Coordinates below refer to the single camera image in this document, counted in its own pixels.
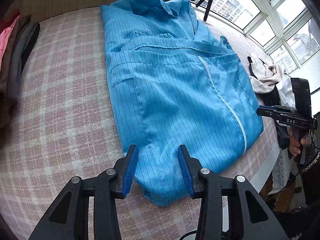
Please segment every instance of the pink plaid bedspread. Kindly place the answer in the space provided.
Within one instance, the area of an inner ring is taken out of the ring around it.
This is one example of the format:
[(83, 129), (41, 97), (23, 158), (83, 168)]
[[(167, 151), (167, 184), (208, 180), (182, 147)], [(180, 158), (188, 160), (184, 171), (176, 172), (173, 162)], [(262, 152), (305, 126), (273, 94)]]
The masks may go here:
[[(245, 67), (249, 51), (263, 54), (230, 26), (213, 21), (212, 32), (228, 38)], [(0, 136), (0, 213), (20, 240), (28, 239), (71, 177), (97, 176), (123, 156), (106, 83), (103, 35), (99, 8), (41, 22), (12, 124)], [(274, 123), (266, 118), (259, 139), (223, 175), (251, 179), (275, 140)], [(157, 207), (135, 182), (116, 205), (124, 240), (175, 239), (196, 227), (200, 210), (200, 201), (189, 197)]]

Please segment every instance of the stack of folded clothes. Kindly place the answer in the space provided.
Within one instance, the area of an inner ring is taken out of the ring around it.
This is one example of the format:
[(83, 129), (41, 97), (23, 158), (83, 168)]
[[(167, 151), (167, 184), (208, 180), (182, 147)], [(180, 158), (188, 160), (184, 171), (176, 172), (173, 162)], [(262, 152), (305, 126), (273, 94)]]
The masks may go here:
[(22, 16), (18, 9), (0, 20), (0, 128), (11, 121), (20, 86), (20, 76), (36, 43), (40, 24), (31, 15)]

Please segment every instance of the pink clothing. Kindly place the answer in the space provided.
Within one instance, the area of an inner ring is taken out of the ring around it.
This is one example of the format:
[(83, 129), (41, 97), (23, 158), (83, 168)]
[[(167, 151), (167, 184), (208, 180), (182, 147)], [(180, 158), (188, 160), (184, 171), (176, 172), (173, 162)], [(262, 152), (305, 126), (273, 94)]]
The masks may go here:
[(0, 70), (1, 70), (2, 57), (4, 54), (5, 48), (7, 47), (10, 34), (16, 22), (19, 20), (19, 18), (20, 18), (20, 15), (13, 21), (10, 27), (5, 28), (3, 32), (1, 32), (0, 34)]

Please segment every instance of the silver screw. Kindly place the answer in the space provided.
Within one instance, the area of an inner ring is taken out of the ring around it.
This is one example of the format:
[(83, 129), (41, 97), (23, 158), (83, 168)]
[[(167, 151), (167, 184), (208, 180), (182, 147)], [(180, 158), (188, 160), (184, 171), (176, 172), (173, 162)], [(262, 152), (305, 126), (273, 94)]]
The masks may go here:
[(80, 178), (78, 176), (71, 178), (71, 182), (74, 184), (78, 183), (79, 181), (80, 181)]
[(113, 175), (113, 174), (116, 173), (116, 171), (115, 171), (114, 169), (107, 169), (106, 173), (107, 173), (108, 175)]
[(245, 177), (242, 175), (237, 176), (237, 181), (239, 182), (244, 182), (245, 181)]
[(207, 168), (202, 168), (202, 169), (200, 170), (200, 172), (201, 172), (202, 174), (209, 174), (209, 173), (210, 173), (210, 170), (207, 169)]

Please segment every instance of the human hand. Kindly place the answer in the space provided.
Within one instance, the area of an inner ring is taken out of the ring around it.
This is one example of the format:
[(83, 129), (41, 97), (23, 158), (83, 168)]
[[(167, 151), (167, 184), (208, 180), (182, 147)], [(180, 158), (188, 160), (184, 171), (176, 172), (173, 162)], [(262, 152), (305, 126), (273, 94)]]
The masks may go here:
[(300, 140), (300, 142), (297, 139), (294, 138), (294, 132), (293, 132), (292, 127), (289, 128), (288, 133), (290, 135), (290, 146), (289, 146), (289, 149), (290, 149), (290, 152), (291, 152), (291, 154), (293, 156), (297, 156), (297, 155), (301, 154), (301, 152), (299, 150), (300, 145), (310, 146), (311, 137), (310, 137), (309, 133), (307, 133), (306, 136), (303, 137)]

